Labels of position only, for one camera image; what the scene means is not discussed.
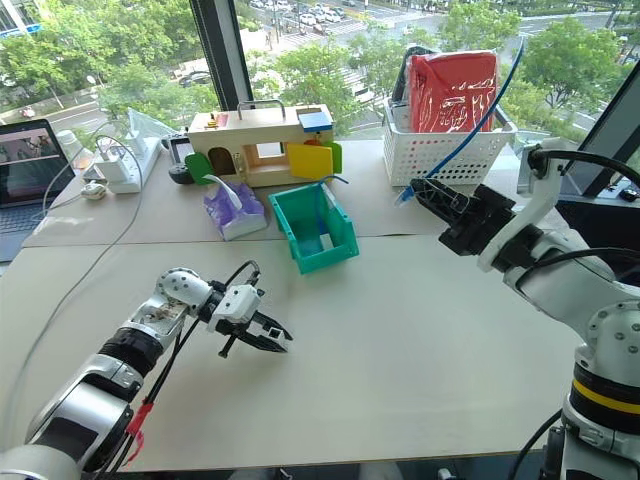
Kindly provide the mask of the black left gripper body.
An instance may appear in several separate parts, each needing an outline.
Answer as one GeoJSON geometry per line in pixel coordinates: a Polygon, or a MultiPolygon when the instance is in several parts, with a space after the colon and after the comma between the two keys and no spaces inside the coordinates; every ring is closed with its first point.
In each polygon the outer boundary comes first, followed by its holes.
{"type": "Polygon", "coordinates": [[[250,327],[257,327],[261,329],[264,326],[265,316],[256,312],[247,323],[232,323],[229,320],[211,319],[208,326],[213,329],[214,332],[220,333],[223,336],[227,336],[228,339],[222,349],[218,352],[218,356],[221,358],[227,358],[231,347],[236,340],[239,340],[255,349],[263,350],[263,341],[259,339],[259,333],[254,334],[249,332],[250,327]]]}

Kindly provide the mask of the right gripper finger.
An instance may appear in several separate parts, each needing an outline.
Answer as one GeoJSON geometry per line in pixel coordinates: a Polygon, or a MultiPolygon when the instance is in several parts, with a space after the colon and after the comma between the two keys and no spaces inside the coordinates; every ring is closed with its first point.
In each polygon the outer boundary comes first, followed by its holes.
{"type": "Polygon", "coordinates": [[[464,213],[464,195],[444,191],[422,191],[415,194],[418,203],[448,225],[457,222],[464,213]]]}
{"type": "Polygon", "coordinates": [[[410,181],[410,187],[418,202],[424,207],[466,209],[469,204],[469,198],[466,195],[436,179],[414,178],[410,181]]]}

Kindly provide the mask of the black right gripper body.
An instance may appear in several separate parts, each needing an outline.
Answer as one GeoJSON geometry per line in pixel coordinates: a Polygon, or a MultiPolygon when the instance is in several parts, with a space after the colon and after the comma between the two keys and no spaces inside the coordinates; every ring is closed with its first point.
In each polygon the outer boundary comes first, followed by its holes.
{"type": "Polygon", "coordinates": [[[459,256],[479,255],[515,216],[515,202],[480,184],[472,195],[455,194],[444,202],[449,227],[439,241],[459,256]]]}

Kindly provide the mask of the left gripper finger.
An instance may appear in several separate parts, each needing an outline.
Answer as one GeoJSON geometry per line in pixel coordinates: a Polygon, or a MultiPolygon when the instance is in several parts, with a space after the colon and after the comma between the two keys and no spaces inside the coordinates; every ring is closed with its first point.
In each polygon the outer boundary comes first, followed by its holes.
{"type": "Polygon", "coordinates": [[[266,335],[254,335],[250,332],[244,332],[238,336],[238,340],[261,351],[275,353],[286,353],[288,351],[289,341],[273,340],[266,335]]]}
{"type": "Polygon", "coordinates": [[[273,340],[291,341],[293,339],[292,335],[282,324],[266,314],[257,311],[253,315],[252,320],[262,328],[266,336],[273,340]]]}

